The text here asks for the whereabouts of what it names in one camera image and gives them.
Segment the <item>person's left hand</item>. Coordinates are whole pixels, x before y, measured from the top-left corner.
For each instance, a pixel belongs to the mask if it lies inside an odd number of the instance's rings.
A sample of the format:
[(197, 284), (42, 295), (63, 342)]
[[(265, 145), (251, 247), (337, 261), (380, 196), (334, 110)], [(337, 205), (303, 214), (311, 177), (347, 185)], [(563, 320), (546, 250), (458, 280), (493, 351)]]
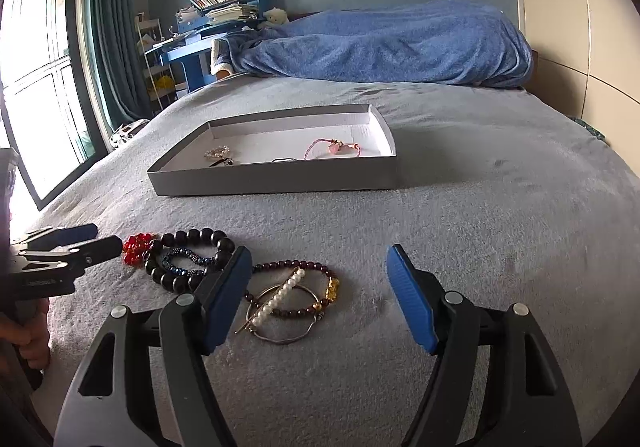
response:
[(1, 338), (18, 350), (32, 369), (47, 369), (50, 363), (50, 333), (48, 328), (48, 312), (50, 301), (41, 299), (37, 302), (35, 315), (20, 325), (5, 315), (1, 315)]

